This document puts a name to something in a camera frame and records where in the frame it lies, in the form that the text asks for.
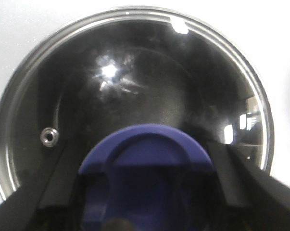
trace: blue plastic part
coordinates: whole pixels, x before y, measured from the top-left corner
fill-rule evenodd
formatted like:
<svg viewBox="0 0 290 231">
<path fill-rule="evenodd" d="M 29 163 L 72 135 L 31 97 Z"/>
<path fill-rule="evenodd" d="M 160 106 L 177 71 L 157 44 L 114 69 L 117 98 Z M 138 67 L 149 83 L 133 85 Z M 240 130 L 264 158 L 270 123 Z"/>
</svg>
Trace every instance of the blue plastic part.
<svg viewBox="0 0 290 231">
<path fill-rule="evenodd" d="M 143 124 L 117 131 L 79 170 L 87 184 L 83 229 L 99 231 L 109 218 L 126 218 L 137 231 L 195 231 L 189 208 L 195 183 L 186 177 L 213 172 L 206 151 L 178 129 Z"/>
</svg>

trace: white surface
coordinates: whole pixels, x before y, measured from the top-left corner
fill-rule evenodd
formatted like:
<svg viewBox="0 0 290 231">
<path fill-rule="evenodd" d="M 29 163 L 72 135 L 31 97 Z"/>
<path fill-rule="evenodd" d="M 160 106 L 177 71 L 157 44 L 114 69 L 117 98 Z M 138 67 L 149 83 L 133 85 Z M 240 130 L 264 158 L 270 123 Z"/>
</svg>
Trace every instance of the white surface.
<svg viewBox="0 0 290 231">
<path fill-rule="evenodd" d="M 0 0 L 0 97 L 22 59 L 63 25 L 124 5 L 192 15 L 233 41 L 252 62 L 269 97 L 275 126 L 274 177 L 290 186 L 290 1 Z"/>
</svg>

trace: metal rim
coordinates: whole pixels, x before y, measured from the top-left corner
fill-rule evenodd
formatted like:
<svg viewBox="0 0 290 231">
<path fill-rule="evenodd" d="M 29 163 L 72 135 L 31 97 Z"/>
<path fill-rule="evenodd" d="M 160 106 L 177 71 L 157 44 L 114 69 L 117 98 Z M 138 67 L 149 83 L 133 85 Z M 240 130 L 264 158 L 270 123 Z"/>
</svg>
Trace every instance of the metal rim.
<svg viewBox="0 0 290 231">
<path fill-rule="evenodd" d="M 53 50 L 67 42 L 69 39 L 85 31 L 94 29 L 97 26 L 101 26 L 110 22 L 135 19 L 169 22 L 171 16 L 184 19 L 189 30 L 201 35 L 206 40 L 211 41 L 220 50 L 222 50 L 244 74 L 247 82 L 249 83 L 256 96 L 257 103 L 260 106 L 260 113 L 263 122 L 263 157 L 260 168 L 266 172 L 270 171 L 273 160 L 274 146 L 273 118 L 269 106 L 269 101 L 261 81 L 255 69 L 250 64 L 250 62 L 248 62 L 245 56 L 231 42 L 229 42 L 228 39 L 226 39 L 216 30 L 212 29 L 211 26 L 193 17 L 162 8 L 122 7 L 83 18 L 64 27 L 50 38 L 46 39 L 40 45 L 38 45 L 21 62 L 15 71 L 0 101 L 0 145 L 2 146 L 0 153 L 5 153 L 0 155 L 0 193 L 4 200 L 12 192 L 14 192 L 19 185 L 15 177 L 12 175 L 13 161 L 10 159 L 11 156 L 9 153 L 9 148 L 4 144 L 4 134 L 7 131 L 3 130 L 1 127 L 1 123 L 6 121 L 5 119 L 8 118 L 9 114 L 13 111 L 13 106 L 10 109 L 10 113 L 3 115 L 3 112 L 1 111 L 1 105 L 5 104 L 9 98 L 13 98 L 12 96 L 18 93 L 18 91 L 21 89 L 21 86 L 23 86 L 28 78 L 30 78 L 31 73 L 35 67 L 37 67 L 48 55 L 50 55 Z M 10 102 L 10 104 L 16 105 L 16 101 Z M 9 184 L 5 182 L 5 179 L 7 178 L 10 179 Z"/>
<path fill-rule="evenodd" d="M 41 132 L 40 140 L 42 144 L 48 148 L 54 147 L 59 139 L 59 133 L 54 128 L 45 128 Z"/>
</svg>

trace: metal grommet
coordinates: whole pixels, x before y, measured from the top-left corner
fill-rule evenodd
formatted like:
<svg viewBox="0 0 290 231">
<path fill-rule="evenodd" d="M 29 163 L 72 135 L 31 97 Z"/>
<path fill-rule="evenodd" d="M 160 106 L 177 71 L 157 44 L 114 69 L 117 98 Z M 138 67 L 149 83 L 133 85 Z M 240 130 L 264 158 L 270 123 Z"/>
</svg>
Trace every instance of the metal grommet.
<svg viewBox="0 0 290 231">
<path fill-rule="evenodd" d="M 48 148 L 54 147 L 59 139 L 59 133 L 54 128 L 45 128 L 41 132 L 40 140 Z"/>
</svg>

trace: screw hole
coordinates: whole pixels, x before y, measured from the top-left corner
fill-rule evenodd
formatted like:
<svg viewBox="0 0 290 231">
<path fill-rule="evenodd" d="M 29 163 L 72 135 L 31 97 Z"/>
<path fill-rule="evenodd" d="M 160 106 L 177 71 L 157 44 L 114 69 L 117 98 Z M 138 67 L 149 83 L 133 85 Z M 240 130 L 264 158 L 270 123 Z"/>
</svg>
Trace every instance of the screw hole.
<svg viewBox="0 0 290 231">
<path fill-rule="evenodd" d="M 54 147 L 59 139 L 59 133 L 54 128 L 45 128 L 41 132 L 40 140 L 48 148 Z"/>
<path fill-rule="evenodd" d="M 52 141 L 53 140 L 53 135 L 52 134 L 46 134 L 45 137 L 48 141 Z"/>
</svg>

